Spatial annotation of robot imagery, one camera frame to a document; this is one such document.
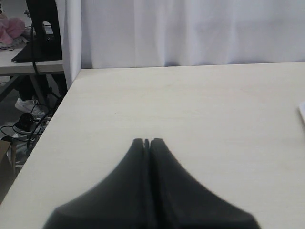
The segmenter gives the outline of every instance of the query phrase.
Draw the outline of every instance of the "cardboard box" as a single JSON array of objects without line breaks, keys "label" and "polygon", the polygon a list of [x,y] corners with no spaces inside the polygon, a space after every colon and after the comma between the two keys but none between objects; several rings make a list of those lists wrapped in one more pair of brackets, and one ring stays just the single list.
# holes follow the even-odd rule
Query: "cardboard box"
[{"label": "cardboard box", "polygon": [[0,204],[13,184],[16,175],[6,155],[10,142],[0,140]]}]

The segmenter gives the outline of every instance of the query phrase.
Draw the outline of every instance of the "black pants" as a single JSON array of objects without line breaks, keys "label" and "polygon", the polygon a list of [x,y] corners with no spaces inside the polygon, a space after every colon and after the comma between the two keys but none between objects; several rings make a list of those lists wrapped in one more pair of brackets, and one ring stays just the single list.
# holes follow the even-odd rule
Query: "black pants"
[{"label": "black pants", "polygon": [[[60,96],[64,97],[68,91],[64,74],[53,74],[52,77],[58,86]],[[40,75],[37,77],[37,82],[40,85],[42,93],[45,97],[47,94],[51,93],[46,75]],[[15,89],[19,91],[20,98],[22,100],[31,100],[33,99],[33,96],[36,95],[32,81],[28,75],[15,86]]]}]

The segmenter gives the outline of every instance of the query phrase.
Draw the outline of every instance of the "pink plush toy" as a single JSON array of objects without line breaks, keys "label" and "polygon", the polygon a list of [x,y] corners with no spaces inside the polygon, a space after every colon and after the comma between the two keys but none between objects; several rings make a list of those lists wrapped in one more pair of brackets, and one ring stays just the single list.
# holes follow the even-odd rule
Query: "pink plush toy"
[{"label": "pink plush toy", "polygon": [[0,42],[12,44],[13,39],[24,31],[24,22],[19,18],[0,19]]}]

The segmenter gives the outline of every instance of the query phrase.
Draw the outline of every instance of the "white sneaker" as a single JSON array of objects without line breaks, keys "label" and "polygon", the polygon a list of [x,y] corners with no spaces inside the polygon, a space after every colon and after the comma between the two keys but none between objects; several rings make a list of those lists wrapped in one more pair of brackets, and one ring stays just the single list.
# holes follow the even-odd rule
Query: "white sneaker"
[{"label": "white sneaker", "polygon": [[45,115],[45,112],[38,104],[38,101],[34,99],[21,100],[20,98],[18,98],[15,107],[22,112],[31,113],[35,117],[43,117]]}]

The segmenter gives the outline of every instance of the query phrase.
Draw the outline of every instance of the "white tabletop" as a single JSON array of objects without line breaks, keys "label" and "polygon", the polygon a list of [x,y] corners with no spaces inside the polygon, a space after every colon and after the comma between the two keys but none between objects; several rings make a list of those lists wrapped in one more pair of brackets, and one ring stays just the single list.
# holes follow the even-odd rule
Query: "white tabletop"
[{"label": "white tabletop", "polygon": [[81,70],[0,206],[0,228],[41,229],[134,138],[160,137],[262,228],[303,229],[304,73],[305,63]]},{"label": "white tabletop", "polygon": [[[13,51],[0,50],[0,76],[35,73],[31,62],[16,63],[11,61],[23,47],[24,45],[20,45]],[[36,62],[36,65],[40,73],[63,72],[62,60]]]}]

